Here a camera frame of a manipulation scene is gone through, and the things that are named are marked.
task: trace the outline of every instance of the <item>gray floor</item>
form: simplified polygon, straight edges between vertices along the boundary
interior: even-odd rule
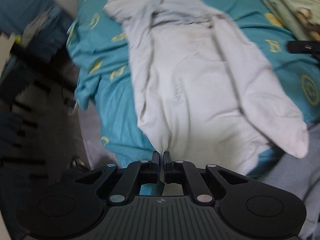
[[[63,73],[71,67],[72,63],[67,62]],[[75,67],[68,79],[76,83],[77,77],[78,69]],[[49,95],[30,86],[18,97],[19,101],[33,108],[31,113],[16,107],[13,109],[26,119],[38,122],[39,127],[36,130],[24,128],[27,136],[19,138],[22,148],[15,149],[12,154],[44,158],[50,184],[60,180],[74,155],[79,155],[91,169],[114,163],[115,155],[102,147],[100,120],[94,106],[90,104],[87,111],[79,110],[77,116],[69,117],[68,108],[63,105],[61,87],[45,79],[42,81],[51,87]],[[72,94],[64,91],[64,96],[71,98]]]

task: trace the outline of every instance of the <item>green fabric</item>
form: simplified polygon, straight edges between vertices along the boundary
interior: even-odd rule
[[[262,0],[265,5],[293,32],[298,40],[313,40],[308,30],[297,19],[297,9],[306,8],[312,13],[308,21],[320,25],[320,0]]]

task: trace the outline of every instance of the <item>white cloth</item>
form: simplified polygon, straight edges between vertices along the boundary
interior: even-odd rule
[[[122,23],[138,127],[156,151],[247,174],[269,140],[303,158],[307,126],[270,62],[200,0],[108,0]]]

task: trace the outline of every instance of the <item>blue fabric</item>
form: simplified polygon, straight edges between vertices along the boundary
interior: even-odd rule
[[[301,109],[307,123],[320,118],[318,87],[320,70],[309,55],[289,54],[286,42],[294,40],[281,27],[261,0],[203,0],[228,13],[245,35],[263,51],[292,101]],[[128,68],[128,46],[121,26],[103,9],[107,0],[79,0],[79,12],[72,25],[67,47],[72,60],[80,66],[76,98],[81,108],[89,99],[101,119],[103,146],[116,153],[120,164],[150,160],[153,147],[137,128],[133,92]],[[282,151],[270,149],[260,155],[253,177],[270,169]]]
[[[50,8],[49,19],[28,46],[34,55],[49,62],[67,41],[72,24],[70,16],[53,0],[0,0],[0,30],[22,35],[29,23]]]

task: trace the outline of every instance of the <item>yellow circle print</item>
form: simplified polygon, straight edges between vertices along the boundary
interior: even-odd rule
[[[301,86],[309,103],[314,106],[317,105],[320,99],[317,86],[313,80],[307,75],[303,75],[301,76]]]

